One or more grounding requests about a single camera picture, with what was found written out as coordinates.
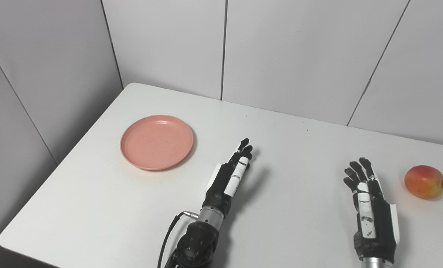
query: white wall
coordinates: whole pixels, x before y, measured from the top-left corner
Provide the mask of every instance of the white wall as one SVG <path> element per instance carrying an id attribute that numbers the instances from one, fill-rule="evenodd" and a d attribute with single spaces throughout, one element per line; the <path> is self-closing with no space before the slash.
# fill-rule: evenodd
<path id="1" fill-rule="evenodd" d="M 0 0 L 0 64 L 58 162 L 122 90 L 99 0 Z"/>
<path id="2" fill-rule="evenodd" d="M 350 123 L 443 144 L 443 0 L 413 0 Z"/>
<path id="3" fill-rule="evenodd" d="M 223 100 L 347 124 L 407 0 L 229 0 Z"/>
<path id="4" fill-rule="evenodd" d="M 56 168 L 0 70 L 0 232 Z M 43 267 L 0 248 L 0 268 Z"/>
<path id="5" fill-rule="evenodd" d="M 124 86 L 220 98 L 225 0 L 102 0 Z"/>
<path id="6" fill-rule="evenodd" d="M 0 0 L 0 232 L 121 90 L 99 0 Z"/>

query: silver cylinder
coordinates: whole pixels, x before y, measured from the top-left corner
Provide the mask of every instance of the silver cylinder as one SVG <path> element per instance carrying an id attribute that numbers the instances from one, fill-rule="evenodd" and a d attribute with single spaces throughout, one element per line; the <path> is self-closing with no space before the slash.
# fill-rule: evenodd
<path id="1" fill-rule="evenodd" d="M 206 222 L 219 231 L 221 224 L 223 223 L 223 218 L 223 213 L 219 209 L 206 205 L 201 209 L 197 221 Z"/>
<path id="2" fill-rule="evenodd" d="M 362 268 L 393 268 L 393 263 L 382 258 L 364 258 Z"/>

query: black cable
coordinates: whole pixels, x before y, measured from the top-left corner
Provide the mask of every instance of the black cable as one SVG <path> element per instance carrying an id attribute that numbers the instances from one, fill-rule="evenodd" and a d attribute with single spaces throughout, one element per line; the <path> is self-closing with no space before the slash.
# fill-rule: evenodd
<path id="1" fill-rule="evenodd" d="M 158 265 L 157 268 L 160 268 L 160 265 L 162 265 L 162 257 L 163 252 L 165 250 L 165 244 L 167 244 L 168 236 L 170 236 L 170 233 L 172 232 L 173 228 L 175 227 L 175 224 L 177 224 L 177 221 L 182 217 L 183 211 L 180 212 L 180 214 L 176 215 L 173 218 L 172 224 L 170 224 L 170 227 L 167 230 L 167 234 L 165 235 L 165 239 L 163 240 L 162 249 L 160 249 L 160 255 L 158 256 Z"/>

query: cable connector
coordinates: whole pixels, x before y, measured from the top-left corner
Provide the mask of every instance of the cable connector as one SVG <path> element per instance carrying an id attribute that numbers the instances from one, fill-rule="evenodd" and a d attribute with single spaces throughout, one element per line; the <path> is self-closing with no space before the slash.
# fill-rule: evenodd
<path id="1" fill-rule="evenodd" d="M 188 216 L 188 217 L 192 218 L 192 219 L 198 219 L 198 217 L 200 217 L 200 215 L 196 214 L 195 212 L 191 212 L 191 211 L 188 211 L 188 210 L 185 210 L 183 212 L 183 214 L 185 216 Z"/>

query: robotic wrist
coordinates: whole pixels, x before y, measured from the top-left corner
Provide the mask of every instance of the robotic wrist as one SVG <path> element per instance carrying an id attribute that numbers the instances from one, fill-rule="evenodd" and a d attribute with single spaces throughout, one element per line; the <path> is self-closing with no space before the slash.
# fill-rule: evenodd
<path id="1" fill-rule="evenodd" d="M 362 268 L 393 268 L 393 263 L 383 258 L 366 257 L 361 260 Z"/>

